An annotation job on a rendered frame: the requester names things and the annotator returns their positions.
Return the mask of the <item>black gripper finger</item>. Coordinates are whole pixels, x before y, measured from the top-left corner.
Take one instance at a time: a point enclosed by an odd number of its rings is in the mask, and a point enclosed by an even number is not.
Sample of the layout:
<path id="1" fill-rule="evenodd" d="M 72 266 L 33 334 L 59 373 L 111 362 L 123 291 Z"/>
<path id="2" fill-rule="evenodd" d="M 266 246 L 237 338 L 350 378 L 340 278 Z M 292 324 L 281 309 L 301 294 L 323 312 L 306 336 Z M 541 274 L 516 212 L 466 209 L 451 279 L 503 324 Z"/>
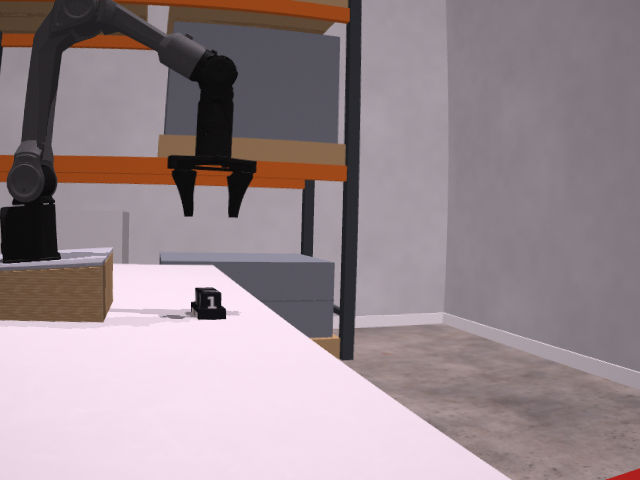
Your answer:
<path id="1" fill-rule="evenodd" d="M 242 199 L 252 179 L 253 173 L 251 173 L 250 170 L 236 169 L 236 172 L 233 172 L 231 173 L 231 175 L 227 176 L 229 192 L 229 218 L 238 218 Z"/>
<path id="2" fill-rule="evenodd" d="M 172 170 L 172 177 L 181 197 L 184 217 L 193 217 L 194 187 L 197 172 L 191 169 L 192 166 L 178 166 L 178 168 Z"/>

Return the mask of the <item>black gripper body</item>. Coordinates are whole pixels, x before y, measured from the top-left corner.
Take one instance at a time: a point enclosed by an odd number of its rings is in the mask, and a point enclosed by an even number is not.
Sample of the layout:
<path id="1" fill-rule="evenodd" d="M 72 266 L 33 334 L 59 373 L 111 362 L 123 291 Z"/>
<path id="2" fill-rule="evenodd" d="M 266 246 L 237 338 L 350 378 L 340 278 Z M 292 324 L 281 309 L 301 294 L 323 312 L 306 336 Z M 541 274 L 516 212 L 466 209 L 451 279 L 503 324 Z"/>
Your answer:
<path id="1" fill-rule="evenodd" d="M 195 156 L 168 156 L 167 168 L 175 169 L 178 166 L 192 166 L 194 170 L 236 172 L 236 169 L 241 169 L 256 173 L 257 161 L 231 158 L 231 151 L 232 130 L 222 128 L 198 129 L 196 131 Z M 200 165 L 222 165 L 221 167 L 223 168 L 202 167 Z"/>

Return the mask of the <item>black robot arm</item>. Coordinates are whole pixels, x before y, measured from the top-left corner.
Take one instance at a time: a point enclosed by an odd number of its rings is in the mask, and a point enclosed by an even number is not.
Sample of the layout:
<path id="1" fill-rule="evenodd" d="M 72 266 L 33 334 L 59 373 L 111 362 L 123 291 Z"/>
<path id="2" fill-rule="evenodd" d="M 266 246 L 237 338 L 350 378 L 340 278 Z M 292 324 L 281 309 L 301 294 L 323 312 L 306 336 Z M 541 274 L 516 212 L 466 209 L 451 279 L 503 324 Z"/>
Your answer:
<path id="1" fill-rule="evenodd" d="M 198 82 L 197 130 L 233 129 L 238 71 L 230 58 L 188 33 L 165 34 L 113 0 L 55 0 L 33 39 L 21 144 L 7 176 L 12 205 L 24 206 L 0 209 L 3 264 L 61 259 L 52 197 L 58 183 L 52 135 L 61 58 L 73 44 L 101 31 L 120 32 L 157 51 L 160 63 Z"/>

